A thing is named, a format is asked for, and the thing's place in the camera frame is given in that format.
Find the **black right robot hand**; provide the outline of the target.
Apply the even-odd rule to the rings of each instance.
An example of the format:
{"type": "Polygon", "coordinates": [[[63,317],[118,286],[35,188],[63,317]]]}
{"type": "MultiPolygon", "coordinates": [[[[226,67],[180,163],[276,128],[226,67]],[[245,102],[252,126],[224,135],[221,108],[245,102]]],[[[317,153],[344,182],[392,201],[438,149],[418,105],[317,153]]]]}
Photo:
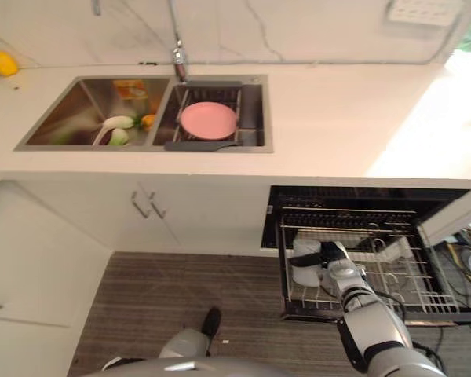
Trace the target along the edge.
{"type": "Polygon", "coordinates": [[[328,267],[331,262],[349,259],[349,255],[341,242],[300,239],[294,245],[294,255],[289,258],[293,267],[311,267],[318,265],[328,267]]]}

